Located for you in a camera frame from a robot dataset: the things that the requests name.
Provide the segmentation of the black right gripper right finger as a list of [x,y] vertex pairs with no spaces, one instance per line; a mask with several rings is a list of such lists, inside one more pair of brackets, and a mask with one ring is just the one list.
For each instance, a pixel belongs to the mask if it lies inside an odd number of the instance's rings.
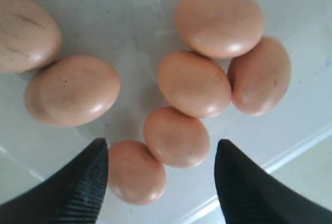
[[331,211],[285,186],[228,139],[218,142],[214,179],[226,223],[331,223]]

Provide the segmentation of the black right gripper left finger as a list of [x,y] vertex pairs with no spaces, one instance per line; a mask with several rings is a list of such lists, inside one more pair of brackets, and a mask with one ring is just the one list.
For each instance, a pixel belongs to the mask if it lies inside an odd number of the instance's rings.
[[96,223],[107,179],[107,143],[97,138],[47,180],[1,204],[1,223]]

